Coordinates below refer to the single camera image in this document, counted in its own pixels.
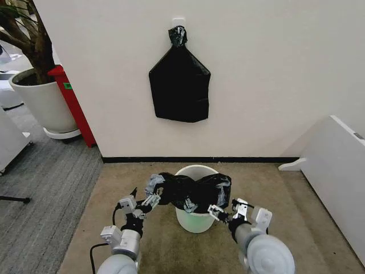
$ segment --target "plant trunk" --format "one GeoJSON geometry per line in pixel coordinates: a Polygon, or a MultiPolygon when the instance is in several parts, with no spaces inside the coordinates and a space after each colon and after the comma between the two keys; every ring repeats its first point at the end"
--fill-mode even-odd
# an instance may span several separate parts
{"type": "Polygon", "coordinates": [[[24,51],[23,53],[28,57],[29,62],[34,68],[37,83],[46,84],[53,82],[54,79],[48,76],[48,72],[55,67],[55,62],[52,55],[52,43],[46,34],[41,41],[41,45],[38,44],[38,49],[32,48],[30,51],[24,51]]]}

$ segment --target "plastic bag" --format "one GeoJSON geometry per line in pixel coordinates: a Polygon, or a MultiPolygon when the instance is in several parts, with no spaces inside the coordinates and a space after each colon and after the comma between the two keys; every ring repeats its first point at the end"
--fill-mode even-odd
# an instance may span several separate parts
{"type": "Polygon", "coordinates": [[[209,70],[185,47],[182,26],[169,30],[171,49],[149,72],[158,118],[198,122],[208,118],[209,70]]]}
{"type": "Polygon", "coordinates": [[[146,193],[158,193],[161,205],[172,203],[187,213],[206,213],[211,204],[221,208],[228,206],[231,184],[231,178],[220,173],[194,181],[185,175],[163,172],[151,176],[146,193]]]}

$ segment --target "white panel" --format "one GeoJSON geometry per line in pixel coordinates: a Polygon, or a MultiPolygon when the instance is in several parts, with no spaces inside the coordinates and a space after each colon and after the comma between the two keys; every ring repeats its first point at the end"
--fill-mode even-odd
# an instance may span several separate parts
{"type": "Polygon", "coordinates": [[[365,264],[365,141],[335,116],[318,128],[301,169],[365,264]]]}
{"type": "Polygon", "coordinates": [[[3,170],[29,142],[20,129],[0,108],[0,171],[3,170]]]}

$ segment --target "trash can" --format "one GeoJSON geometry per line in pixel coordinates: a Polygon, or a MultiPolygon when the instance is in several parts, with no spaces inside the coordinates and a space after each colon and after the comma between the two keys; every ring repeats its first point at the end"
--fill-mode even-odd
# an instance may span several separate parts
{"type": "Polygon", "coordinates": [[[82,111],[79,101],[71,87],[70,81],[67,78],[66,73],[61,65],[57,65],[54,69],[48,72],[49,76],[53,76],[57,81],[57,85],[66,101],[68,108],[70,109],[72,116],[74,117],[78,128],[81,131],[82,137],[88,147],[92,147],[96,144],[94,135],[91,132],[89,124],[86,121],[84,112],[82,111]]]}
{"type": "MultiPolygon", "coordinates": [[[[193,180],[199,180],[205,176],[217,174],[218,171],[200,164],[187,166],[179,170],[175,175],[189,176],[193,180]]],[[[187,231],[192,233],[202,233],[207,231],[213,224],[214,219],[209,213],[186,213],[184,210],[176,209],[177,220],[180,225],[187,231]]]]}

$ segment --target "green label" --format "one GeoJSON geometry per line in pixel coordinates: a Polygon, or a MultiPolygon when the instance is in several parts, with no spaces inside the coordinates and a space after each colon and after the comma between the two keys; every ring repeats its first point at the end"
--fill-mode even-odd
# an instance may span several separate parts
{"type": "Polygon", "coordinates": [[[63,83],[64,89],[65,90],[72,90],[71,84],[70,83],[63,83]]]}

